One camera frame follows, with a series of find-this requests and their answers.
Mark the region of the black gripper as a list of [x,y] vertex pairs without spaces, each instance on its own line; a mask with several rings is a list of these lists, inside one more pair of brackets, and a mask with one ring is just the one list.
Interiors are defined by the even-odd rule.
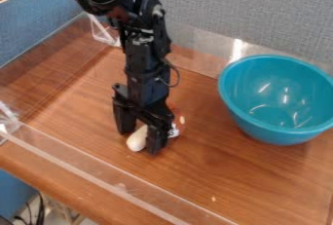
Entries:
[[146,125],[145,147],[151,155],[167,146],[167,137],[173,121],[173,114],[167,107],[167,99],[163,97],[148,103],[141,103],[128,96],[128,86],[114,83],[112,85],[113,116],[120,134],[133,132],[136,121]]

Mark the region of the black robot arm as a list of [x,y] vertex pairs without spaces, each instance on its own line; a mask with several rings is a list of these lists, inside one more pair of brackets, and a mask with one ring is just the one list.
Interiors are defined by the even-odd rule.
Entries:
[[145,148],[156,154],[165,146],[173,114],[167,107],[171,40],[167,36],[165,10],[160,0],[74,0],[82,11],[104,16],[118,32],[125,57],[126,83],[113,84],[113,115],[118,133],[146,125]]

